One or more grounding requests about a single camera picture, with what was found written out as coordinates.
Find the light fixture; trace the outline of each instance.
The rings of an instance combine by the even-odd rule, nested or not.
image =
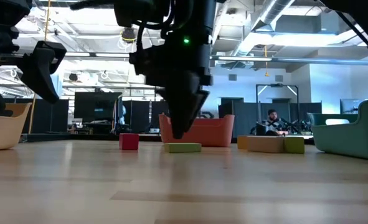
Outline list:
[[[228,61],[246,61],[246,62],[271,62],[272,58],[264,57],[228,57],[220,56],[218,60],[228,60]]]
[[[86,53],[86,52],[67,52],[65,54],[65,56],[68,56],[68,57],[89,57],[90,53]]]
[[[128,54],[113,54],[113,53],[96,53],[97,57],[114,57],[114,58],[128,58]]]

